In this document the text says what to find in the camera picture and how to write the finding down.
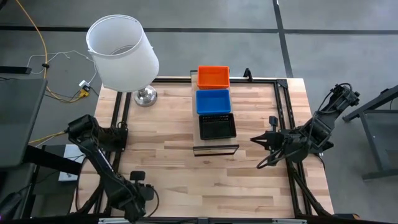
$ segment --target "lamp base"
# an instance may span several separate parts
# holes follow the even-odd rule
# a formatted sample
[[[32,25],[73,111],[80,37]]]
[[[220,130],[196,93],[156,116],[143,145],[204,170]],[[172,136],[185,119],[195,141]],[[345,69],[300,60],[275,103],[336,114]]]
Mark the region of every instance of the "lamp base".
[[[157,99],[157,93],[154,87],[147,86],[133,93],[134,99],[139,106],[152,106]]]

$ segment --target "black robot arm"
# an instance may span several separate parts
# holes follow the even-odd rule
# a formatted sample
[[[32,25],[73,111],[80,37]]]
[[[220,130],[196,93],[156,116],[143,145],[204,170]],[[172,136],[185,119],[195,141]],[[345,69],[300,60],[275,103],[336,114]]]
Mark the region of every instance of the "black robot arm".
[[[329,103],[322,105],[330,96]],[[257,168],[276,166],[282,159],[289,158],[293,162],[303,161],[309,153],[321,153],[331,147],[333,143],[328,141],[332,130],[335,128],[337,117],[349,106],[358,105],[359,93],[353,92],[349,83],[336,85],[323,100],[313,117],[303,126],[294,129],[281,129],[276,131],[277,118],[270,117],[271,130],[263,135],[251,138],[270,150],[270,155],[261,161]]]
[[[126,135],[121,132],[115,127],[100,127],[90,115],[72,121],[67,129],[69,141],[79,147],[101,177],[109,206],[125,211],[125,219],[134,223],[146,214],[142,184],[133,184],[115,172],[103,154],[104,147],[126,145]]]

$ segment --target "blue bin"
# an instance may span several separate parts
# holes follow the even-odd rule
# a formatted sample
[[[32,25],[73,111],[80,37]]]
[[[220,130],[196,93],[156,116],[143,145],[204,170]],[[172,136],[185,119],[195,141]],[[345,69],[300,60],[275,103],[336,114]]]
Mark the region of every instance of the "blue bin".
[[[197,90],[198,114],[226,114],[230,112],[229,90]]]

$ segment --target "concrete floor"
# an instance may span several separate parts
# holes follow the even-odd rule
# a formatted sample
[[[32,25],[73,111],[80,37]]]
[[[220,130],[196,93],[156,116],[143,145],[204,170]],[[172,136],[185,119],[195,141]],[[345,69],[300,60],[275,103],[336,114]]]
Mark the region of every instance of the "concrete floor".
[[[251,29],[250,33],[207,29],[208,32],[201,33],[150,32],[147,36],[160,60],[159,75],[185,76],[200,64],[222,64],[230,66],[233,76],[241,76],[249,67],[256,77],[283,78],[287,76],[285,67],[289,68],[289,56],[293,77],[305,80],[312,111],[336,83],[350,82],[354,90],[361,93],[360,104],[398,83],[398,35],[352,35],[361,30],[396,31],[398,2],[395,0],[279,0],[285,29],[329,30],[326,33],[354,30],[341,35],[285,34],[287,50],[284,53],[280,36],[275,32],[281,26],[277,26],[272,0],[21,2],[39,26],[90,26],[108,14],[127,14],[147,28]],[[30,25],[14,1],[9,1],[0,11],[0,24]],[[88,55],[84,32],[43,32],[43,35],[49,52],[77,50]],[[1,65],[26,66],[30,55],[43,53],[37,34],[30,31],[1,31],[0,49]],[[90,79],[94,72],[91,62],[70,55],[71,59],[58,56],[51,61],[49,70],[49,87],[66,95],[74,94],[77,84],[82,79]],[[42,60],[36,58],[31,67],[38,71],[41,63]],[[100,85],[100,78],[95,78],[94,88],[99,90]],[[92,95],[66,105],[44,98],[32,139],[59,132],[82,114],[93,114],[96,100]],[[376,166],[359,120],[345,124],[339,119],[332,141],[335,147],[325,153],[325,163],[335,212],[357,213],[367,220],[398,222],[395,214],[398,177],[370,182],[361,179],[362,174],[375,171]],[[67,142],[64,136],[49,144]],[[61,200],[59,196],[54,198],[52,203]],[[71,196],[64,198],[67,198],[63,202],[67,207]],[[42,205],[44,210],[54,209],[49,202]],[[58,209],[45,214],[62,212]]]

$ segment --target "white lampshade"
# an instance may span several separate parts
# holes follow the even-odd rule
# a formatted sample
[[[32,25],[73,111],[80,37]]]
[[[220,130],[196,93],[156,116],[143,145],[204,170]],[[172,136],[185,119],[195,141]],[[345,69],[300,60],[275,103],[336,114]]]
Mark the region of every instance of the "white lampshade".
[[[106,16],[86,36],[105,88],[132,92],[148,86],[159,72],[159,60],[141,24],[133,17]]]

